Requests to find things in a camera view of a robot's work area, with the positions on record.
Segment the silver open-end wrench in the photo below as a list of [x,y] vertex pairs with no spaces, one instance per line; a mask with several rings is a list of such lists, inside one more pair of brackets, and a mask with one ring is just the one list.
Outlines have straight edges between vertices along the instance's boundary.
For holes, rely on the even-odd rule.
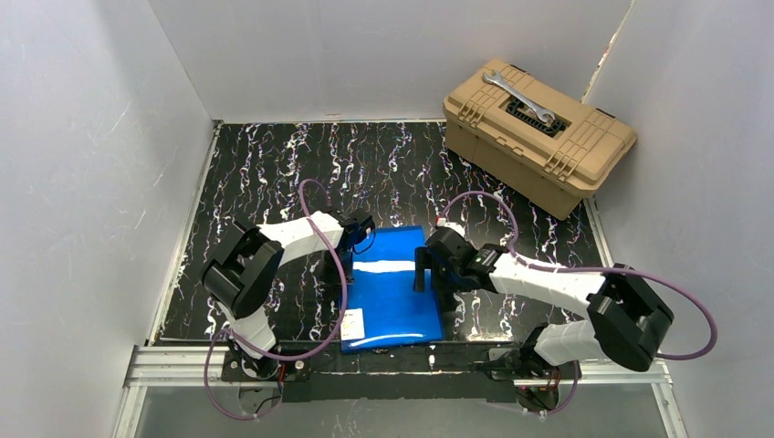
[[503,89],[511,97],[523,103],[527,108],[528,114],[543,124],[551,125],[556,120],[556,115],[553,111],[540,106],[538,103],[517,91],[505,80],[499,70],[484,71],[482,73],[482,79],[488,84]]

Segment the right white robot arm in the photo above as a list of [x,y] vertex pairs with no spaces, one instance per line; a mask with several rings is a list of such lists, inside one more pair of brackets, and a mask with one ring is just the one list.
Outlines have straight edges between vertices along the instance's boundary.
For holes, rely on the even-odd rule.
[[538,377],[576,360],[611,360],[627,370],[650,369],[674,321],[672,310],[633,270],[616,266],[576,273],[529,259],[501,245],[475,247],[451,225],[439,225],[414,251],[414,285],[437,293],[485,290],[527,297],[579,316],[541,324],[516,348],[470,370],[499,379]]

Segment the blue plastic folder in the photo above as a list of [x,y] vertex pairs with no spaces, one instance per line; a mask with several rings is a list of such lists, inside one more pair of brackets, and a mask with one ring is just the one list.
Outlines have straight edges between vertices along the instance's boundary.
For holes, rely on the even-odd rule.
[[379,228],[352,256],[353,283],[340,328],[344,353],[429,343],[444,338],[439,304],[424,281],[413,290],[414,250],[424,245],[420,225]]

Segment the tan plastic toolbox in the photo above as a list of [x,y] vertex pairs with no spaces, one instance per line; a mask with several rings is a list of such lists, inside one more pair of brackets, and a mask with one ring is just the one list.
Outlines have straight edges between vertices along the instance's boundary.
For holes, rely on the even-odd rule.
[[[551,110],[545,125],[523,103],[486,83],[499,70],[523,95]],[[636,142],[635,130],[613,115],[492,59],[443,100],[445,146],[499,179],[558,220],[592,197]]]

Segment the aluminium frame rail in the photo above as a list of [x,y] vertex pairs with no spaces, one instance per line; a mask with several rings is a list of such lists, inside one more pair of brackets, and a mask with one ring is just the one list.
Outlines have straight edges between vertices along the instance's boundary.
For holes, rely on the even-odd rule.
[[637,374],[610,363],[560,379],[557,413],[527,412],[530,381],[492,381],[461,365],[477,346],[441,343],[385,354],[328,351],[266,379],[229,351],[138,348],[117,437],[684,437],[663,364]]

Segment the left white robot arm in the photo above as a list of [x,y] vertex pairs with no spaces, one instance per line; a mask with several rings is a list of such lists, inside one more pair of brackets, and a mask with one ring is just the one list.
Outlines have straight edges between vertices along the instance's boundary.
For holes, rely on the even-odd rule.
[[[375,230],[370,213],[357,209],[344,214],[331,207],[305,218],[280,224],[244,224],[235,221],[213,255],[204,264],[201,283],[224,311],[229,326],[219,334],[229,336],[252,359],[283,362],[309,359],[322,352],[340,332],[349,304],[347,267],[355,245]],[[289,261],[326,251],[335,266],[340,287],[340,315],[329,336],[315,349],[298,355],[281,355],[271,349],[276,337],[269,327],[264,305],[278,269]]]

